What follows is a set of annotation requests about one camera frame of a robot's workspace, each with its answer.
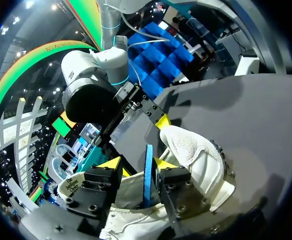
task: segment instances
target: blue foam panel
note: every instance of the blue foam panel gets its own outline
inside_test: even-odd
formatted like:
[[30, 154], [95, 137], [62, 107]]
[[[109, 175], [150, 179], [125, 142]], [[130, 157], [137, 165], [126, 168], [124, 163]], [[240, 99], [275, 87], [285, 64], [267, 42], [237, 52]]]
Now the blue foam panel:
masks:
[[[169, 39], [170, 42], [155, 42], [131, 47], [128, 56], [140, 75], [142, 87], [150, 99], [158, 96], [163, 88], [181, 73], [180, 71], [193, 60], [193, 56], [168, 32], [154, 22], [145, 26], [142, 32]], [[128, 44], [154, 40], [135, 33]], [[133, 69], [129, 67], [130, 81], [137, 83]]]
[[163, 88], [150, 76], [142, 82], [141, 86], [151, 100], [163, 91]]

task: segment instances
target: white shoe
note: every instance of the white shoe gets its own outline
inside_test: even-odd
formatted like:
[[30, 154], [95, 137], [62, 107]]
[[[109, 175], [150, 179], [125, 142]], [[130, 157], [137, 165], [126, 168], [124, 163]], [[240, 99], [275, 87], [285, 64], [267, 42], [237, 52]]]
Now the white shoe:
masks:
[[210, 199], [211, 212], [232, 195], [235, 186], [224, 180], [224, 161], [209, 140], [173, 125], [162, 128], [160, 138], [167, 146], [160, 159], [183, 165], [191, 172], [197, 189]]
[[[163, 204], [146, 209], [136, 209], [143, 201], [144, 173], [123, 178], [117, 192], [115, 204], [110, 208], [107, 223], [99, 238], [103, 240], [156, 240], [162, 231], [170, 226]], [[84, 173], [79, 172], [58, 185], [62, 199], [71, 196], [84, 181]], [[152, 197], [159, 202], [153, 186]]]

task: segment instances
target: white cable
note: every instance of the white cable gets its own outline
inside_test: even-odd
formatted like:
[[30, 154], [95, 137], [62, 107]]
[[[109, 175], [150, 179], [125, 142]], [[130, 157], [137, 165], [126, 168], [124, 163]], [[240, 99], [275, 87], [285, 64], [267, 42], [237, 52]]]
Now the white cable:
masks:
[[138, 78], [139, 85], [141, 86], [140, 76], [139, 76], [139, 74], [138, 74], [138, 72], [137, 72], [137, 70], [136, 70], [134, 64], [132, 63], [132, 61], [131, 61], [130, 59], [129, 59], [129, 63], [130, 63], [130, 65], [131, 65], [132, 69], [134, 70], [134, 72], [136, 73], [137, 78]]
[[130, 23], [127, 21], [127, 19], [125, 18], [124, 14], [121, 12], [121, 18], [124, 20], [124, 22], [126, 23], [126, 25], [132, 29], [133, 31], [135, 31], [136, 33], [139, 33], [141, 35], [144, 35], [146, 37], [149, 37], [149, 38], [153, 38], [153, 39], [158, 39], [158, 40], [162, 40], [163, 42], [169, 42], [170, 40], [169, 39], [166, 39], [166, 38], [163, 38], [163, 37], [160, 37], [160, 36], [154, 36], [154, 35], [151, 35], [151, 34], [147, 34], [145, 32], [142, 32], [142, 31], [139, 31], [137, 29], [135, 29], [132, 25], [130, 25]]
[[150, 44], [150, 43], [157, 43], [157, 42], [166, 42], [165, 40], [151, 40], [151, 41], [142, 41], [142, 42], [137, 42], [137, 43], [133, 43], [132, 45], [129, 45], [128, 49], [130, 49], [133, 46], [137, 46], [137, 45], [142, 45], [142, 44]]

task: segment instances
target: gray work surface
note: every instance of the gray work surface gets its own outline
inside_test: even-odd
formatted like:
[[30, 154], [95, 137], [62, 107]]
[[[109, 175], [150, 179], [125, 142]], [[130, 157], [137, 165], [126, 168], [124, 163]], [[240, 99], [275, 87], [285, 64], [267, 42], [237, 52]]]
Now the gray work surface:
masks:
[[[233, 166], [236, 191], [208, 224], [247, 212], [262, 196], [269, 201], [264, 214], [272, 216], [292, 182], [292, 75], [188, 83], [165, 89], [155, 102], [173, 125], [220, 144]], [[157, 156], [165, 149], [159, 130], [141, 114], [115, 147], [140, 172], [146, 144]]]

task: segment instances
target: white lattice structure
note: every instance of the white lattice structure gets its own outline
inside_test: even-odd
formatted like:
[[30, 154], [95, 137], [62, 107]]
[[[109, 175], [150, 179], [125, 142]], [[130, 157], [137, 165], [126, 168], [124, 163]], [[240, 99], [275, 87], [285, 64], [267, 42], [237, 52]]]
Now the white lattice structure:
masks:
[[36, 118], [47, 114], [46, 109], [39, 109], [42, 98], [38, 96], [31, 112], [23, 114], [25, 99], [20, 98], [16, 110], [16, 116], [0, 120], [0, 151], [10, 144], [14, 144], [15, 167], [18, 176], [19, 186], [28, 193], [31, 185], [31, 173], [34, 160], [33, 152], [36, 147], [30, 144], [38, 140], [37, 136], [31, 137], [32, 133], [42, 128], [36, 124]]

